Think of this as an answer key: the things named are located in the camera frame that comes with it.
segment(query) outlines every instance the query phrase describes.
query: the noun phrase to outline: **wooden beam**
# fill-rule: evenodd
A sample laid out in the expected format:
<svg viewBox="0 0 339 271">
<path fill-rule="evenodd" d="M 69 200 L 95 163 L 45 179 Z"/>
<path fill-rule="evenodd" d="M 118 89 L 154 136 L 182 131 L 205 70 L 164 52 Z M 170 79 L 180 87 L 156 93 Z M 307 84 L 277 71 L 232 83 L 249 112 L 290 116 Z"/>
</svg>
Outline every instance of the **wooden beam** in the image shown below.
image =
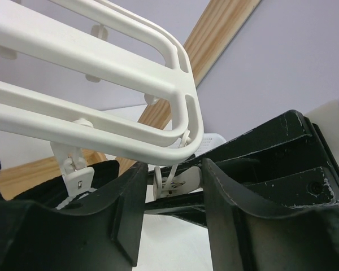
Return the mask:
<svg viewBox="0 0 339 271">
<path fill-rule="evenodd" d="M 106 161 L 104 154 L 83 150 L 88 165 Z M 61 175 L 55 157 L 0 171 L 0 192 L 6 200 Z"/>
<path fill-rule="evenodd" d="M 218 57 L 231 42 L 244 22 L 261 0 L 210 0 L 202 16 L 185 42 L 196 86 L 202 81 Z M 147 106 L 138 120 L 158 129 L 164 129 L 171 119 L 171 107 L 166 100 Z M 135 161 L 117 158 L 119 174 Z"/>
</svg>

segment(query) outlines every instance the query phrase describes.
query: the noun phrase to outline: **white wall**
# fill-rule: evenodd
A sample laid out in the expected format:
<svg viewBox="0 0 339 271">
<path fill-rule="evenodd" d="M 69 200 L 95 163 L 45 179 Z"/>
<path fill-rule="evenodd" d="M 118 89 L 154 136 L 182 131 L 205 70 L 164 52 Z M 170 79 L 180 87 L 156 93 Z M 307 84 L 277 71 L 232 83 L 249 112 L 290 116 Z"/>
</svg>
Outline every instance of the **white wall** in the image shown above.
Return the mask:
<svg viewBox="0 0 339 271">
<path fill-rule="evenodd" d="M 209 0 L 112 0 L 112 2 L 157 23 L 184 43 Z M 97 24 L 48 0 L 22 0 L 27 6 L 53 19 L 90 33 Z M 164 63 L 154 48 L 108 30 L 108 42 Z M 0 80 L 99 110 L 145 104 L 142 93 L 106 81 L 92 83 L 81 73 L 19 54 L 15 61 L 0 57 Z"/>
<path fill-rule="evenodd" d="M 206 133 L 230 140 L 339 98 L 339 0 L 262 0 L 198 88 Z"/>
</svg>

